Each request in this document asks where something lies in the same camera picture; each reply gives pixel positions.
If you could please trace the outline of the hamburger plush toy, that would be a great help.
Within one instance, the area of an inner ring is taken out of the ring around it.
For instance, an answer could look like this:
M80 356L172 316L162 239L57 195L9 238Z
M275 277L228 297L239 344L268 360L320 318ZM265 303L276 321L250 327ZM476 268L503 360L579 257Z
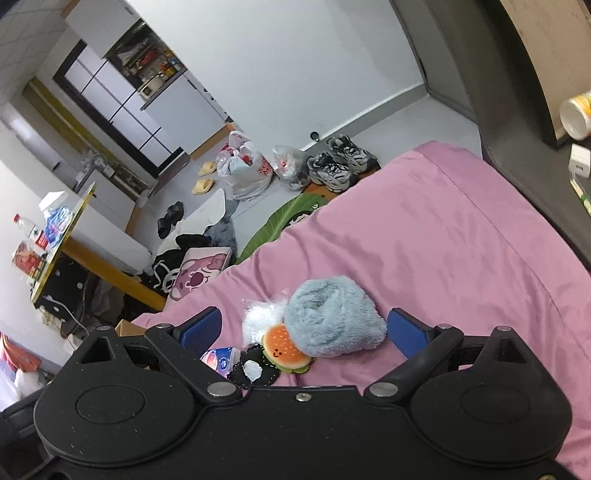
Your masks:
M314 362L314 358L297 348L283 323L273 325L266 331L262 346L267 360L283 373L303 374Z

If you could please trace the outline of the green leaf cartoon rug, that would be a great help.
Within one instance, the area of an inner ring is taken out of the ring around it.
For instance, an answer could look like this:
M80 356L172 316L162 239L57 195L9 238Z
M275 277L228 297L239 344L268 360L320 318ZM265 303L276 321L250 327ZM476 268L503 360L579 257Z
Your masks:
M250 237L245 247L236 256L235 265L242 263L252 256L253 252L263 244L276 241L284 229L304 220L304 218L315 213L315 211L328 204L335 197L337 197L337 194L329 192L325 187L322 187L314 191L305 191L304 193L298 194L294 199L284 203Z

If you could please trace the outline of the black pouch with white label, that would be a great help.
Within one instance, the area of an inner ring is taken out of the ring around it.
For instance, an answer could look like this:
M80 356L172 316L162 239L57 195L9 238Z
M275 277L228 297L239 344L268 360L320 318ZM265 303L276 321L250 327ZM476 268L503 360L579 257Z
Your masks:
M242 390L273 385L279 377L280 369L266 358L262 345L252 345L242 351L228 373L228 380Z

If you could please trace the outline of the pink bed sheet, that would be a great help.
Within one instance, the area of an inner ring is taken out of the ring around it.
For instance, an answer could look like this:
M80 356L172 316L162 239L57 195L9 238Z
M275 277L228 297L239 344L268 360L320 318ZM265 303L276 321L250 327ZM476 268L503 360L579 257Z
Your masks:
M353 279L381 315L400 307L469 335L498 325L515 329L572 406L558 459L589 477L589 272L530 203L466 149L432 141L400 155L136 324L177 325L214 306L223 319L217 345L237 346L250 302L332 276Z

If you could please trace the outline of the grey fluffy plush pouch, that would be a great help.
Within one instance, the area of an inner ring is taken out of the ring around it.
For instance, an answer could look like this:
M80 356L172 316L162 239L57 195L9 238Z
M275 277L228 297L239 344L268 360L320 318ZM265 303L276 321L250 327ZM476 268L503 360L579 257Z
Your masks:
M287 301L283 323L294 345L315 358L372 350L387 335L374 301L346 276L302 283Z

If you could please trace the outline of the white fluffy stuffing bag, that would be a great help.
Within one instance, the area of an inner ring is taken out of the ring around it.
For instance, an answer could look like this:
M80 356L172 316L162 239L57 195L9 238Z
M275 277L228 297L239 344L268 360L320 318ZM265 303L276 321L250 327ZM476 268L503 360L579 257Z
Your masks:
M243 347L259 344L267 330L283 323L283 313L289 299L290 294L283 290L266 300L242 300L245 307L242 314Z

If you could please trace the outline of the red snack package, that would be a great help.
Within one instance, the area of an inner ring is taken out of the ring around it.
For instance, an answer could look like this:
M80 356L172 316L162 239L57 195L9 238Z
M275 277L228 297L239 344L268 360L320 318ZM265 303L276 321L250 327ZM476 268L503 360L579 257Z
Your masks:
M38 281L47 264L46 258L47 254L33 244L21 241L12 255L12 264L28 279Z

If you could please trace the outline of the blue tissue pack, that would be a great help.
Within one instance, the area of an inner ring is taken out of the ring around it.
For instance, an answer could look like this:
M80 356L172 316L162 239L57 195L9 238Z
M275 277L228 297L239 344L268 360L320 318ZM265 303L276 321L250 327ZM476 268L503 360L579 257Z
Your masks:
M235 364L238 364L242 352L235 347L211 349L201 355L200 361L222 377L228 377Z

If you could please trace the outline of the white kitchen cabinet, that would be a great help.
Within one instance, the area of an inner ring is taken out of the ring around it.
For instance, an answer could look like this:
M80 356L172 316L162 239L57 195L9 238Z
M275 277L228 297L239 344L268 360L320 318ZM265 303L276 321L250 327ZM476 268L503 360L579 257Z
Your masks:
M197 150L228 121L229 115L189 71L166 82L142 107L173 147Z

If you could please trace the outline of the water bottle red label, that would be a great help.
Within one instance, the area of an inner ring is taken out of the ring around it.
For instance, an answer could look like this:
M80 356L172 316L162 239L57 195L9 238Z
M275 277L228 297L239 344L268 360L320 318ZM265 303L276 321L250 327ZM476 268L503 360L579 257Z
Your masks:
M24 233L29 243L41 253L46 253L49 241L45 235L45 231L39 227L34 221L27 217L15 214L13 218L14 223Z

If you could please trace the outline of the right yellow slipper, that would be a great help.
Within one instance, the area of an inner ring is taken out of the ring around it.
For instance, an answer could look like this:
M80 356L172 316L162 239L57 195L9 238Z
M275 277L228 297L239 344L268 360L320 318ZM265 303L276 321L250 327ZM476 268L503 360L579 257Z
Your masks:
M216 162L215 161L207 161L201 165L200 170L198 171L198 176L204 177L207 175L214 174L215 172L216 172Z

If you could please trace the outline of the left black slipper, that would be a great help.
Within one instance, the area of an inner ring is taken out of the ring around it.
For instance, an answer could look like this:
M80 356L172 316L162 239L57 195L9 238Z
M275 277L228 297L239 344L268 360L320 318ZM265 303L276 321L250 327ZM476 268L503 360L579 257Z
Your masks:
M163 216L157 220L157 235L160 239L165 239L171 230L172 224L167 216Z

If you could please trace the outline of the right grey sneaker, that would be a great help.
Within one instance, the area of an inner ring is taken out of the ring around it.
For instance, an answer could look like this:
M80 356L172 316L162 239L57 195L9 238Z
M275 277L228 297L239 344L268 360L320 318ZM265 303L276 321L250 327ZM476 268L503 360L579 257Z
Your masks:
M377 157L353 142L348 135L338 135L327 141L329 149L342 158L355 174L364 174L378 165Z

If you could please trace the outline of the pink bear cushion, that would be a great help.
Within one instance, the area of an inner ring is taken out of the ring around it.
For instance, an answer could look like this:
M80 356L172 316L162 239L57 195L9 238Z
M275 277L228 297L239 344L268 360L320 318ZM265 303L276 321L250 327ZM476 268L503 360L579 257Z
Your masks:
M177 302L193 290L214 280L228 267L231 254L231 248L228 247L189 249L180 264L167 302Z

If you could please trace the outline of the black polka dot garment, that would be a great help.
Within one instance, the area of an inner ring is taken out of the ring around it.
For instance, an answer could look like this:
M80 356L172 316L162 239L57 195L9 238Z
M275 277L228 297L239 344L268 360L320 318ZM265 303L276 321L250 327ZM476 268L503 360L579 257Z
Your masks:
M61 321L69 321L72 316L79 320L97 283L96 275L70 257L60 255L33 305L42 307Z

